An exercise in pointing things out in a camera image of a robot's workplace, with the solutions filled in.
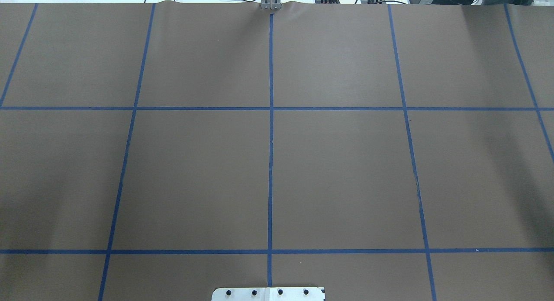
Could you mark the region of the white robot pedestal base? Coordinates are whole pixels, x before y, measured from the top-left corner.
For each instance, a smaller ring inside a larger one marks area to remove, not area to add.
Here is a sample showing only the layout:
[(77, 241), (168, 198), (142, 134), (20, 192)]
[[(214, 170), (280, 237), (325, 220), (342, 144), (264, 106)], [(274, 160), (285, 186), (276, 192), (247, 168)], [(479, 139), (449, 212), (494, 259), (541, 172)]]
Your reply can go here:
[(233, 287), (217, 288), (212, 301), (325, 301), (319, 287)]

